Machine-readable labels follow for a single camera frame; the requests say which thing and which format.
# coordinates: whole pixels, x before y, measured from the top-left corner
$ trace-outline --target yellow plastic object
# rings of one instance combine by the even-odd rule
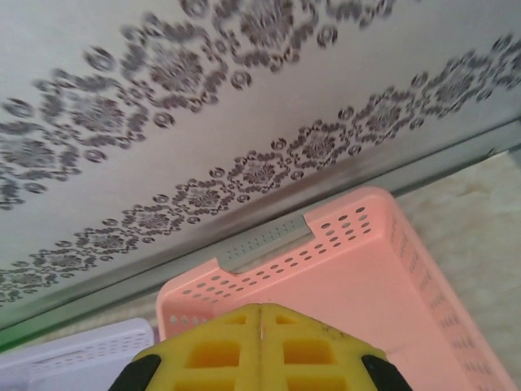
[[[361,357],[383,351],[280,305],[245,305],[141,352],[146,391],[378,391]]]

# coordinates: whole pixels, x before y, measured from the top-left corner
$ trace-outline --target floral damask pattern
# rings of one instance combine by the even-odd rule
[[[156,195],[149,205],[124,210],[120,220],[108,218],[98,228],[86,228],[52,249],[29,255],[31,261],[17,261],[12,269],[0,270],[0,303],[18,301],[118,254],[181,231],[186,224],[223,213],[254,195],[279,188],[284,181],[298,180],[394,138],[401,130],[414,130],[428,119],[457,112],[465,103],[479,103],[494,90],[511,90],[521,84],[520,64],[521,40],[501,37],[486,54],[469,51],[451,59],[436,75],[421,72],[410,86],[391,86],[371,95],[362,108],[341,109],[335,121],[303,126],[290,142],[274,140],[267,152],[236,157],[229,168],[211,169],[208,178],[177,185],[173,195]],[[17,109],[31,111],[20,105]],[[54,162],[43,149],[37,157],[25,159],[30,165]]]
[[[176,110],[197,113],[217,104],[225,82],[249,87],[251,68],[280,72],[300,61],[304,44],[333,45],[339,23],[364,29],[389,16],[395,2],[178,1],[185,21],[170,24],[145,13],[140,25],[121,29],[122,55],[91,47],[84,53],[90,75],[55,69],[33,83],[39,103],[9,99],[2,105],[11,119],[0,123],[1,210],[45,192],[52,180],[81,174],[85,161],[102,163],[112,147],[129,149],[151,129],[172,128]],[[212,27],[199,25],[202,20]]]

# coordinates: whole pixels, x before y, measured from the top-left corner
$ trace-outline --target beige tile floor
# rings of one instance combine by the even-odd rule
[[[521,170],[494,156],[398,202],[521,388]],[[155,326],[154,303],[143,297],[39,341],[133,317]]]

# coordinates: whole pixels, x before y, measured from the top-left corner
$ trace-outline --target black plastic part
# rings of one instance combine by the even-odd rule
[[[108,391],[145,391],[160,364],[161,357],[157,354],[149,354],[131,362]]]
[[[413,391],[407,381],[390,362],[366,355],[361,358],[378,391]]]

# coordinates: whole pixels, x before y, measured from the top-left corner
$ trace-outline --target white plastic basket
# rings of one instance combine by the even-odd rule
[[[132,358],[154,344],[144,319],[0,355],[0,391],[107,391]]]

